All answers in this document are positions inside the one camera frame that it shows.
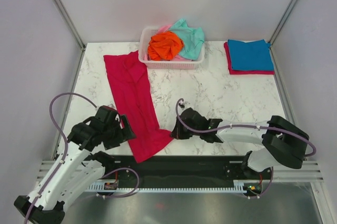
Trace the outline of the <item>teal t shirt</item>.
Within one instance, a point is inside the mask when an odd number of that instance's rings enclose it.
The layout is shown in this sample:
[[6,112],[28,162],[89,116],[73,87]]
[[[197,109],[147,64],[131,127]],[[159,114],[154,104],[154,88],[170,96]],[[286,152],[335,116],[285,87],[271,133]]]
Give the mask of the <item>teal t shirt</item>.
[[201,27],[189,27],[186,20],[181,18],[169,29],[184,43],[179,56],[187,60],[197,60],[205,42],[205,35]]

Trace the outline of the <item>aluminium frame post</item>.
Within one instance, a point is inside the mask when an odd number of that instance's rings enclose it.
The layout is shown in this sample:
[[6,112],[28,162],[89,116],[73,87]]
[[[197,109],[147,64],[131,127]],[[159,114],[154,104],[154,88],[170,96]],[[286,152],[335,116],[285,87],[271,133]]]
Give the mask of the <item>aluminium frame post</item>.
[[72,36],[76,40],[77,45],[80,47],[80,49],[82,51],[84,51],[85,48],[86,48],[86,45],[85,45],[83,39],[81,38],[77,28],[75,27],[75,25],[74,25],[69,13],[68,13],[66,7],[64,6],[62,0],[52,0],[52,1],[55,4],[57,10],[59,11],[61,17],[65,21],[67,27],[71,31]]
[[289,17],[291,16],[295,6],[297,5],[299,0],[290,0],[284,13],[281,16],[281,19],[279,20],[275,30],[273,31],[271,38],[269,39],[269,43],[273,45],[279,36],[281,30],[285,26],[286,22],[288,21]]

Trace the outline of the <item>folded red t shirt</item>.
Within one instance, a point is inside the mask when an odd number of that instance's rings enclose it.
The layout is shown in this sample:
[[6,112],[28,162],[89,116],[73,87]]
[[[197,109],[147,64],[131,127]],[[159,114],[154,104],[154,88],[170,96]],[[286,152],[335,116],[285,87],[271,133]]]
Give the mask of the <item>folded red t shirt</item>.
[[228,43],[224,43],[225,54],[227,58],[228,71],[230,75],[274,75],[274,71],[240,71],[232,69],[232,62],[230,57],[230,50]]

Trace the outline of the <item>folded blue t shirt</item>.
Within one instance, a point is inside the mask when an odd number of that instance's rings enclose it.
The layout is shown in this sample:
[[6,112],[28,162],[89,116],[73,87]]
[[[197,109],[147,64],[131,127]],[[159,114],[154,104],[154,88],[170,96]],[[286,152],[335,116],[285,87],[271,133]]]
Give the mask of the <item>folded blue t shirt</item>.
[[265,40],[244,42],[227,41],[232,69],[240,71],[274,71],[270,56],[271,44]]

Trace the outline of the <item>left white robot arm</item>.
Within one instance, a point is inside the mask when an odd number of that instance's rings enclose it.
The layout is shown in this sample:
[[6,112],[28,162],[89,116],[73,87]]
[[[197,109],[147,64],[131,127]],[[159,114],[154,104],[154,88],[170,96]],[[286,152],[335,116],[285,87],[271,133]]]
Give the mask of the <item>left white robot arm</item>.
[[36,189],[18,196],[15,208],[31,223],[61,223],[66,208],[98,179],[111,178],[118,168],[109,150],[134,139],[125,115],[114,108],[100,106],[94,116],[71,129],[64,152],[57,158]]

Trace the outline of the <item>right aluminium frame post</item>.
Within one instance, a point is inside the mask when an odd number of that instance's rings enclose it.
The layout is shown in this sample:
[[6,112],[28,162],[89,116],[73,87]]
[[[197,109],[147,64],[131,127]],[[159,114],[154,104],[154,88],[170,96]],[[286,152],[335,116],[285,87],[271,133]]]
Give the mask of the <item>right aluminium frame post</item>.
[[279,20],[275,30],[273,31],[271,38],[269,39],[269,43],[273,45],[279,36],[281,30],[285,26],[286,22],[288,21],[289,17],[291,16],[295,6],[297,5],[299,0],[290,0],[284,13],[281,16],[281,19]]

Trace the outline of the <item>crimson red t shirt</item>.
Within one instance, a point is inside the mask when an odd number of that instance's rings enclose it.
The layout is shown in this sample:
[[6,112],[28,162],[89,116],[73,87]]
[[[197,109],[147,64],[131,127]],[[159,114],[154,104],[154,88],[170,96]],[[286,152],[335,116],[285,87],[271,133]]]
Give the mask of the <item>crimson red t shirt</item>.
[[129,140],[129,146],[136,162],[141,163],[164,149],[173,138],[170,131],[160,128],[147,67],[139,61],[138,52],[103,58],[115,106],[127,117],[136,135]]

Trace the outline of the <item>pink plastic laundry basket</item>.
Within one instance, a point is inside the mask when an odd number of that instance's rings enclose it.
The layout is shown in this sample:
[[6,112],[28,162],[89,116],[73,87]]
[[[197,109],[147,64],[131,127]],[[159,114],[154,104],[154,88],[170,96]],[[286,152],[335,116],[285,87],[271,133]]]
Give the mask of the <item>pink plastic laundry basket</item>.
[[138,59],[149,69],[194,70],[204,62],[204,44],[196,59],[186,59],[180,56],[185,43],[172,32],[158,33],[159,29],[148,26],[140,37]]

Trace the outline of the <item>orange t shirt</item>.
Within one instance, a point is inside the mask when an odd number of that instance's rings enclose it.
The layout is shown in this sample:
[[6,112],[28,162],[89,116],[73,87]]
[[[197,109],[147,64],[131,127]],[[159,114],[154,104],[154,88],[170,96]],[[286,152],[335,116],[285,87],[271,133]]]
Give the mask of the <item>orange t shirt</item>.
[[175,33],[167,31],[151,37],[147,54],[152,61],[171,61],[184,47],[184,42]]

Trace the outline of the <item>left aluminium frame post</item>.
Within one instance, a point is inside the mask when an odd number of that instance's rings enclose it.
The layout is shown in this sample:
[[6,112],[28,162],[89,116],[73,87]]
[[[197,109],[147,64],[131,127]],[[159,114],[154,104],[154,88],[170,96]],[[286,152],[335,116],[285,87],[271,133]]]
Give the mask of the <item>left aluminium frame post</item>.
[[67,27],[71,31],[72,36],[76,40],[77,45],[80,47],[80,49],[82,51],[84,51],[85,48],[86,48],[86,45],[85,45],[83,39],[81,38],[77,28],[75,27],[75,25],[74,25],[69,13],[68,13],[66,7],[64,6],[62,0],[52,0],[52,1],[55,4],[57,10],[59,11],[61,17],[65,21]]

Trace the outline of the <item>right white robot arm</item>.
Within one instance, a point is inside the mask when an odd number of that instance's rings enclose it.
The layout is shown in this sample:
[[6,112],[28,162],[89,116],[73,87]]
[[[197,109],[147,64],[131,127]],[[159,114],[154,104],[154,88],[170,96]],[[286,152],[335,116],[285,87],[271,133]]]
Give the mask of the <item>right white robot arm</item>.
[[241,164],[242,174],[249,179],[274,166],[300,169],[305,159],[309,136],[281,116],[255,123],[231,123],[207,119],[192,108],[177,115],[171,137],[186,140],[197,135],[207,143],[242,142],[261,146],[249,151]]

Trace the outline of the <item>pink t shirt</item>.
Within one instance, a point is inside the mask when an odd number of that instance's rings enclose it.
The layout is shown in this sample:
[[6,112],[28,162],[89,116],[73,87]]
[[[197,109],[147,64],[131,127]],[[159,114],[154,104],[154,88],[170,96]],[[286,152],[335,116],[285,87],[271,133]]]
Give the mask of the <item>pink t shirt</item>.
[[157,30],[157,34],[167,32],[171,27],[172,27],[172,24],[168,24],[168,25],[161,26],[161,27]]

